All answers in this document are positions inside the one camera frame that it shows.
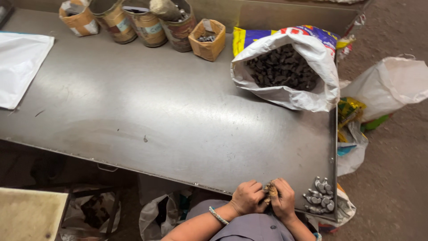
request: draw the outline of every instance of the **green plastic item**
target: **green plastic item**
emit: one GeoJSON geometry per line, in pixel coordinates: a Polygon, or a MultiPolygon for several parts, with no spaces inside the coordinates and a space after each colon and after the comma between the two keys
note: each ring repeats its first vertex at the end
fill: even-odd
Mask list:
{"type": "Polygon", "coordinates": [[[380,126],[380,124],[382,124],[383,122],[388,120],[391,117],[391,115],[392,114],[386,114],[386,115],[380,117],[379,119],[372,120],[370,122],[364,123],[363,125],[361,125],[361,132],[364,132],[365,130],[376,129],[378,126],[380,126]]]}

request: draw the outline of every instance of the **bangle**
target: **bangle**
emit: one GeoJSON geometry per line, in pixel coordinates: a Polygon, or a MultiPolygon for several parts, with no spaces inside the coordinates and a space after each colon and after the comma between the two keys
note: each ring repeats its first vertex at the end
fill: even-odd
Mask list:
{"type": "Polygon", "coordinates": [[[216,217],[218,220],[220,220],[220,222],[224,223],[225,225],[228,225],[229,222],[224,220],[222,217],[220,217],[220,215],[218,215],[215,211],[213,207],[209,208],[210,212],[214,215],[214,217],[216,217]]]}
{"type": "Polygon", "coordinates": [[[316,241],[322,241],[321,234],[319,232],[314,233],[315,237],[317,238],[316,241]]]}

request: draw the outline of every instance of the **brown paper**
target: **brown paper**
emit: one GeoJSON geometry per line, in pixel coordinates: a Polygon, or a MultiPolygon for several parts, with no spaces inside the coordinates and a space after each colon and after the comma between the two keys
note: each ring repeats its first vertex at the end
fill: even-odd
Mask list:
{"type": "Polygon", "coordinates": [[[278,196],[278,190],[276,189],[275,185],[273,184],[273,181],[274,180],[270,181],[265,186],[265,190],[267,191],[268,196],[264,199],[264,202],[266,202],[267,205],[270,204],[271,197],[278,196]]]}
{"type": "Polygon", "coordinates": [[[226,27],[220,22],[211,19],[202,19],[189,35],[190,45],[196,56],[214,62],[223,50],[226,41],[226,27]],[[206,31],[216,33],[213,42],[199,42],[197,39],[206,31]]]}

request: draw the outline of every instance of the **grey uniform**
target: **grey uniform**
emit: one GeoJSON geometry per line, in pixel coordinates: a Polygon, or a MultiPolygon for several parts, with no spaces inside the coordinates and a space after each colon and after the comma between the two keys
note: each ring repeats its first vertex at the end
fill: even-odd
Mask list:
{"type": "MultiPolygon", "coordinates": [[[[228,201],[205,200],[193,207],[186,220],[208,212],[208,208],[219,208],[228,201]]],[[[294,241],[290,231],[274,216],[248,214],[237,217],[222,228],[210,241],[294,241]]]]}

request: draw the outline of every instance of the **forearm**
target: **forearm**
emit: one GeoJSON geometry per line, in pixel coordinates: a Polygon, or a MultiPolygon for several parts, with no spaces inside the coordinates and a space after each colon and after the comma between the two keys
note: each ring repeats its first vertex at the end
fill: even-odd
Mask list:
{"type": "Polygon", "coordinates": [[[290,231],[296,241],[316,240],[316,237],[297,217],[292,217],[288,220],[282,220],[281,222],[290,231]]]}
{"type": "MultiPolygon", "coordinates": [[[[229,222],[239,216],[230,204],[216,208],[215,211],[229,222]]],[[[178,225],[162,241],[207,241],[223,227],[224,224],[208,211],[178,225]]]]}

